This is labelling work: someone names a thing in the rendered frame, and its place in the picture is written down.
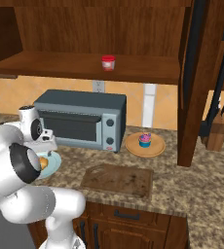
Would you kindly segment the open brown wooden wall cabinet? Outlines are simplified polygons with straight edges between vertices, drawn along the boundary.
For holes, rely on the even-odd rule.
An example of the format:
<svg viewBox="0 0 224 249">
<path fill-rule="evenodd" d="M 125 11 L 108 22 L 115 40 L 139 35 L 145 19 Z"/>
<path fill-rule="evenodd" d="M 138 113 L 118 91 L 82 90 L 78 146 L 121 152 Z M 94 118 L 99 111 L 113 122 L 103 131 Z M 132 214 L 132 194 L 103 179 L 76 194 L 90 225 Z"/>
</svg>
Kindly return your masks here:
<svg viewBox="0 0 224 249">
<path fill-rule="evenodd" d="M 193 0 L 0 0 L 15 10 L 22 51 L 0 75 L 175 85 Z M 104 71 L 101 57 L 116 57 Z"/>
</svg>

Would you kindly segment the brown wooden drawer front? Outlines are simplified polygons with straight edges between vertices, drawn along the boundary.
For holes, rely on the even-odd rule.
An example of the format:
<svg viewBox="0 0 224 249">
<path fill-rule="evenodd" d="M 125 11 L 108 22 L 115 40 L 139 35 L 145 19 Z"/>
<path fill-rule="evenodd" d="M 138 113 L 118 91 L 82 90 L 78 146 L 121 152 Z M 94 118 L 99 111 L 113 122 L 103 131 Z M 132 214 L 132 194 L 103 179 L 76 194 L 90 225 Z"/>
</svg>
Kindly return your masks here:
<svg viewBox="0 0 224 249">
<path fill-rule="evenodd" d="M 130 219 L 123 219 L 123 218 L 115 217 L 114 216 L 115 209 L 118 209 L 121 213 L 124 213 L 124 214 L 135 215 L 139 213 L 140 219 L 130 220 Z M 102 214 L 104 217 L 107 217 L 110 220 L 125 221 L 128 223 L 138 223 L 143 226 L 149 226 L 149 227 L 157 228 L 160 230 L 165 230 L 168 227 L 168 222 L 170 219 L 170 216 L 165 215 L 165 214 L 158 214 L 154 212 L 148 212 L 148 211 L 143 211 L 143 210 L 136 210 L 136 209 L 130 209 L 130 208 L 125 208 L 125 207 L 106 205 L 106 204 L 100 205 L 99 213 Z"/>
</svg>

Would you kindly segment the grey appliance front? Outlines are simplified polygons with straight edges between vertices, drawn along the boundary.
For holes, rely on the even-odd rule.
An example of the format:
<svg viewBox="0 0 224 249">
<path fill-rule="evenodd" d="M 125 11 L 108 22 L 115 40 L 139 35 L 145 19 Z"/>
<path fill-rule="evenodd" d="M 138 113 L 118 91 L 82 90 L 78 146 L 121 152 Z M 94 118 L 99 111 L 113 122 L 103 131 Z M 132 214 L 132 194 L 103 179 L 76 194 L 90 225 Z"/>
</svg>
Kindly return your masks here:
<svg viewBox="0 0 224 249">
<path fill-rule="evenodd" d="M 1 211 L 0 249 L 36 249 L 27 225 L 8 222 Z"/>
</svg>

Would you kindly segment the brown wooden cutting board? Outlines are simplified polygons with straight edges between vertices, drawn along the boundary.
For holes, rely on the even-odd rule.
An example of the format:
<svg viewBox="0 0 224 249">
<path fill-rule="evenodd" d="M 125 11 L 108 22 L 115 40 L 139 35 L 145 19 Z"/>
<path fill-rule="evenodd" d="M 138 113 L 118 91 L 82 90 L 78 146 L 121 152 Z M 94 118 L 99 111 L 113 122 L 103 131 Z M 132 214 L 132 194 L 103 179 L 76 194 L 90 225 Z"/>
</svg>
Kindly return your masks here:
<svg viewBox="0 0 224 249">
<path fill-rule="evenodd" d="M 150 199 L 153 170 L 103 163 L 86 170 L 82 189 Z"/>
</svg>

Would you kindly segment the grey toaster oven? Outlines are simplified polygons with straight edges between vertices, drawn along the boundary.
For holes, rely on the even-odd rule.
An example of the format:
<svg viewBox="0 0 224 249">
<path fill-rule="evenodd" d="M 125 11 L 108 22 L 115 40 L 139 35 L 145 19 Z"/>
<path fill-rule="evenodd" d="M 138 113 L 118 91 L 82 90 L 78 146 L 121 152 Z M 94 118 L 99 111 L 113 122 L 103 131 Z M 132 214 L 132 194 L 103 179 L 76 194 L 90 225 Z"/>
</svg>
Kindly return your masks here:
<svg viewBox="0 0 224 249">
<path fill-rule="evenodd" d="M 39 110 L 81 113 L 101 116 L 101 144 L 73 143 L 66 139 L 62 143 L 56 138 L 58 145 L 103 150 L 118 153 L 121 149 L 126 130 L 127 97 L 124 94 L 98 93 L 63 89 L 48 89 L 34 101 Z M 114 125 L 108 126 L 107 120 Z M 114 143 L 109 145 L 106 139 L 111 137 Z"/>
</svg>

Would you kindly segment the wooden knife block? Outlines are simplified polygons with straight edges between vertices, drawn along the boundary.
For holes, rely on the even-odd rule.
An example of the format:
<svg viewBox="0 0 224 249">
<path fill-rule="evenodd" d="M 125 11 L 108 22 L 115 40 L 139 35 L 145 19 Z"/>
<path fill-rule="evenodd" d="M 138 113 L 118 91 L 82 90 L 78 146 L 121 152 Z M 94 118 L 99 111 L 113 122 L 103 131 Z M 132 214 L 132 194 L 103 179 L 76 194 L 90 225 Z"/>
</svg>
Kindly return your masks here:
<svg viewBox="0 0 224 249">
<path fill-rule="evenodd" d="M 217 114 L 212 122 L 206 148 L 220 152 L 224 143 L 224 114 Z"/>
</svg>

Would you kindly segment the light blue plate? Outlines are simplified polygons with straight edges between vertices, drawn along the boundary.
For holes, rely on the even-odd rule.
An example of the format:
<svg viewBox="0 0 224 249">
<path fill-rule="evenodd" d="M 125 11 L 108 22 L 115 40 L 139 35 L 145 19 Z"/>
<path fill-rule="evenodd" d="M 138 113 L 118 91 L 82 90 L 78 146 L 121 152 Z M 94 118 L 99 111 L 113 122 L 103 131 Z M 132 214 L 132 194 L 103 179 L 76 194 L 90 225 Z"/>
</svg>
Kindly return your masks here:
<svg viewBox="0 0 224 249">
<path fill-rule="evenodd" d="M 48 165 L 45 169 L 41 171 L 39 179 L 45 179 L 47 177 L 50 177 L 60 168 L 61 157 L 58 153 L 51 152 L 50 155 L 48 155 L 47 153 L 38 153 L 37 156 L 43 157 L 48 160 Z"/>
</svg>

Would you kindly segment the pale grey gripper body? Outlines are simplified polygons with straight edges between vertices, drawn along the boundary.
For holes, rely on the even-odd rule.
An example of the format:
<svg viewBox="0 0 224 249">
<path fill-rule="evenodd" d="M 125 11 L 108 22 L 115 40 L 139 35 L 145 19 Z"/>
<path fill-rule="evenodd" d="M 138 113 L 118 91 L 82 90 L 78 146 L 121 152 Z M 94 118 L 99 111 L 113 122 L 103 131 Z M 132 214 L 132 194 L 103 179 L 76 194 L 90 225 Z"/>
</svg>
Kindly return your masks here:
<svg viewBox="0 0 224 249">
<path fill-rule="evenodd" d="M 48 153 L 49 151 L 55 151 L 57 149 L 57 143 L 53 140 L 36 142 L 32 145 L 32 150 L 36 153 Z"/>
</svg>

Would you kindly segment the white wall outlet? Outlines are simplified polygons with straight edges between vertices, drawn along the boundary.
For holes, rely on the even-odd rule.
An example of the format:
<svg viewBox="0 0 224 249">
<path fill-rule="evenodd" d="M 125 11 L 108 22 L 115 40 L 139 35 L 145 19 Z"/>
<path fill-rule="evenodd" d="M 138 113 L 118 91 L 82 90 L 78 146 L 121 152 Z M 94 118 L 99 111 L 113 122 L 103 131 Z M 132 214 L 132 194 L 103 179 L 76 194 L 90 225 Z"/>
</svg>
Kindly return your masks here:
<svg viewBox="0 0 224 249">
<path fill-rule="evenodd" d="M 103 81 L 93 81 L 93 92 L 105 92 L 105 84 Z"/>
</svg>

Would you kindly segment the brown lower cupboard door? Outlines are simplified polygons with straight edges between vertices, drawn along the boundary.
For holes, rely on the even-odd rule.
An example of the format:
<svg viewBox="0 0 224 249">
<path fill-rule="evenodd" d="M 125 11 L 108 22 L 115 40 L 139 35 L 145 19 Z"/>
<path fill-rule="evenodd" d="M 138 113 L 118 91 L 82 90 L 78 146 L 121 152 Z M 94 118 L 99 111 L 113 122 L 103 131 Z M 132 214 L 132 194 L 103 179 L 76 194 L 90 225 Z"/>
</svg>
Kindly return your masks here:
<svg viewBox="0 0 224 249">
<path fill-rule="evenodd" d="M 89 226 L 88 217 L 84 213 L 79 218 L 73 220 L 73 229 L 76 234 L 83 240 L 87 249 L 90 249 L 90 236 L 89 236 Z"/>
<path fill-rule="evenodd" d="M 93 249 L 94 224 L 98 224 L 99 249 L 165 249 L 166 233 L 164 231 L 90 219 Z"/>
</svg>

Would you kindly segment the round wooden plate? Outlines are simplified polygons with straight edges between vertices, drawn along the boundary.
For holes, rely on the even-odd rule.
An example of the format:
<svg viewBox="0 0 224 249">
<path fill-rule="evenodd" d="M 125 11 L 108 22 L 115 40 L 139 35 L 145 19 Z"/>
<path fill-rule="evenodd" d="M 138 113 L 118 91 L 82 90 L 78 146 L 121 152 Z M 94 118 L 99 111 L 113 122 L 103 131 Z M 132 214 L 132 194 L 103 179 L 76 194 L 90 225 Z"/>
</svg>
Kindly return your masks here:
<svg viewBox="0 0 224 249">
<path fill-rule="evenodd" d="M 129 152 L 135 156 L 141 158 L 154 158 L 160 155 L 166 148 L 164 139 L 154 133 L 151 133 L 152 141 L 149 148 L 142 148 L 139 146 L 138 137 L 142 133 L 151 133 L 151 132 L 137 132 L 132 135 L 129 135 L 126 139 L 126 148 Z"/>
</svg>

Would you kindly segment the tall brown cabinet door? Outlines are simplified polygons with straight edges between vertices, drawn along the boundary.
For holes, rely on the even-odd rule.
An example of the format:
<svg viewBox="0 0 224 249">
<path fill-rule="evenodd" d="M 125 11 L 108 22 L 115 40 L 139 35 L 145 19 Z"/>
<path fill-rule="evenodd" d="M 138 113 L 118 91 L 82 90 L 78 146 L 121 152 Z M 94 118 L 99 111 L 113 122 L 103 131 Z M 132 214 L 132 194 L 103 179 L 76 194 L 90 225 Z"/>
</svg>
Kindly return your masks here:
<svg viewBox="0 0 224 249">
<path fill-rule="evenodd" d="M 193 10 L 194 0 L 189 14 L 189 33 Z M 177 164 L 179 166 L 189 167 L 192 162 L 223 31 L 224 0 L 205 0 L 205 12 L 187 106 L 184 106 L 183 100 L 184 67 L 178 85 Z"/>
</svg>

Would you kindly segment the red-lidded jam jar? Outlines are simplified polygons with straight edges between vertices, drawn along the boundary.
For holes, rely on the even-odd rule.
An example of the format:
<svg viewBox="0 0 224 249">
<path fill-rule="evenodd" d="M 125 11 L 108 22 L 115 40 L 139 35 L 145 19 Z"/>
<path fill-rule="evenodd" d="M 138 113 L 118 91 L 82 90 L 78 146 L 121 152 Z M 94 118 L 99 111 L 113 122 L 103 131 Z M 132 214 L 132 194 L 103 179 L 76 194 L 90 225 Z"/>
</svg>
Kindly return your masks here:
<svg viewBox="0 0 224 249">
<path fill-rule="evenodd" d="M 101 57 L 102 68 L 104 71 L 113 71 L 116 57 L 114 55 L 103 55 Z"/>
</svg>

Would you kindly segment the pink and blue cupcake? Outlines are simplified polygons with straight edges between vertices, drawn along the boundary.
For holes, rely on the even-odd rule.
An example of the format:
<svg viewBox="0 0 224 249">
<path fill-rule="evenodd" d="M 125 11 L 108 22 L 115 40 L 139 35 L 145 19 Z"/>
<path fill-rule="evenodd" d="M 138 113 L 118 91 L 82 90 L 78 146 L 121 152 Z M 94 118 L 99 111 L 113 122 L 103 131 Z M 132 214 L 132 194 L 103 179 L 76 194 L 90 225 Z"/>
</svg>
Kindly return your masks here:
<svg viewBox="0 0 224 249">
<path fill-rule="evenodd" d="M 138 137 L 139 146 L 142 148 L 149 148 L 151 145 L 152 136 L 151 133 L 142 133 Z"/>
</svg>

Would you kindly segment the tall white wall plate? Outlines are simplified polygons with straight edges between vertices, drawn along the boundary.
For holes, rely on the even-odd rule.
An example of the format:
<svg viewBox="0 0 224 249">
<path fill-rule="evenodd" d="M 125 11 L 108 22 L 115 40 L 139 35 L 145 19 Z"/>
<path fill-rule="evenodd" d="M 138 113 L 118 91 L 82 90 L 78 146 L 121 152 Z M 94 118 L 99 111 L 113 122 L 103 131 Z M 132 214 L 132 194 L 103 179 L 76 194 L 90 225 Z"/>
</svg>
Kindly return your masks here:
<svg viewBox="0 0 224 249">
<path fill-rule="evenodd" d="M 145 84 L 143 86 L 143 104 L 142 104 L 142 119 L 143 127 L 152 127 L 155 114 L 155 97 L 157 85 Z"/>
</svg>

